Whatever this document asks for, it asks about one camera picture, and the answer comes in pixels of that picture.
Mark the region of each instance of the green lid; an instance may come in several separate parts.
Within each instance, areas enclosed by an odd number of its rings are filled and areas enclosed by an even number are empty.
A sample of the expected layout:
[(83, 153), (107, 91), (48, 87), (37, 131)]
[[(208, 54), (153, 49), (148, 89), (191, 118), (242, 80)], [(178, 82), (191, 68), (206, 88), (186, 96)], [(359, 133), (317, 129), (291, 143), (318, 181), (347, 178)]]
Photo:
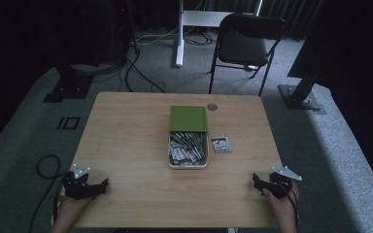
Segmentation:
[(207, 109), (171, 106), (169, 131), (208, 132)]

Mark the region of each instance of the table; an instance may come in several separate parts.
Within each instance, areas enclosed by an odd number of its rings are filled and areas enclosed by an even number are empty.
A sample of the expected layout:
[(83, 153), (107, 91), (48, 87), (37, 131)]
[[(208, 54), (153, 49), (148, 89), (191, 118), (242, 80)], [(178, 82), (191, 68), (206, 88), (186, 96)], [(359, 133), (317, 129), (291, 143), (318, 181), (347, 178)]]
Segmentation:
[[(227, 135), (233, 152), (211, 145), (206, 168), (170, 169), (170, 106), (210, 103), (218, 109), (207, 111), (209, 136)], [(77, 227), (275, 226), (252, 181), (281, 166), (257, 96), (101, 92), (73, 163), (91, 168), (89, 184), (110, 181)]]
[[(262, 0), (256, 2), (254, 15), (258, 16), (262, 6)], [(176, 65), (184, 64), (184, 26), (208, 26), (219, 27), (220, 22), (231, 12), (211, 12), (211, 11), (184, 11), (184, 0), (180, 0), (179, 11), (179, 39), (177, 49)]]

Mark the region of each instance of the black metal base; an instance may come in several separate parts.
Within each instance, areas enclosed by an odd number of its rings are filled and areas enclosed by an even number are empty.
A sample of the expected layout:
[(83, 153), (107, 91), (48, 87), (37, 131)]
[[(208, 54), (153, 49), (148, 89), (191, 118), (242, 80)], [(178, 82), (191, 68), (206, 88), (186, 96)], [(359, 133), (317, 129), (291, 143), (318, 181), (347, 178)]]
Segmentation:
[(60, 78), (53, 92), (47, 94), (44, 103), (61, 103), (63, 99), (85, 99), (93, 76), (77, 75), (77, 82), (73, 85), (66, 85), (64, 79)]
[(319, 114), (319, 115), (326, 114), (326, 111), (323, 108), (323, 106), (317, 103), (317, 100), (313, 92), (310, 92), (308, 94), (308, 97), (304, 101), (298, 103), (298, 102), (292, 101), (291, 99), (291, 95), (293, 91), (296, 89), (296, 85), (280, 84), (278, 85), (278, 88), (280, 89), (281, 95), (283, 96), (284, 101), (286, 102), (287, 108), (301, 109), (301, 110), (313, 110), (315, 114)]

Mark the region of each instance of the person's right hand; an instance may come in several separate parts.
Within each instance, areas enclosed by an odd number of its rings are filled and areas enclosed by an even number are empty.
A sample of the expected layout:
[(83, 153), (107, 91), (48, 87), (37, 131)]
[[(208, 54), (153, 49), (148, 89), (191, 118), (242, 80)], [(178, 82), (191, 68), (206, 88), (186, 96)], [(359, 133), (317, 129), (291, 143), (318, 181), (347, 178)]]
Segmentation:
[[(290, 190), (288, 194), (293, 203), (296, 205), (296, 200), (299, 199), (299, 191), (295, 181), (291, 180), (291, 185), (293, 192)], [(296, 233), (296, 216), (289, 199), (286, 196), (281, 199), (277, 199), (274, 194), (272, 194), (266, 188), (262, 189), (262, 193), (266, 196), (269, 204), (271, 205), (272, 212), (277, 220), (281, 233)]]

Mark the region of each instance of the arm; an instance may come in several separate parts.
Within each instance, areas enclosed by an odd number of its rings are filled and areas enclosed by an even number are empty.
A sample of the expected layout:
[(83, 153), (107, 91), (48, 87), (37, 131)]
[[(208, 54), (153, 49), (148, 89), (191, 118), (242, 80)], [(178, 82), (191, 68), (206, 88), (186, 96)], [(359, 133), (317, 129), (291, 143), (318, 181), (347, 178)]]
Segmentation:
[[(295, 200), (299, 199), (299, 191), (294, 181), (291, 181), (291, 185), (293, 192), (290, 191), (289, 196), (295, 202)], [(262, 193), (266, 196), (271, 205), (272, 212), (277, 220), (281, 233), (296, 233), (295, 212), (289, 199), (287, 197), (277, 199), (274, 194), (266, 188), (262, 189)]]
[(52, 233), (67, 233), (75, 224), (75, 222), (84, 213), (87, 204), (91, 198), (75, 200), (73, 198), (66, 199), (60, 206), (58, 216), (53, 225)]

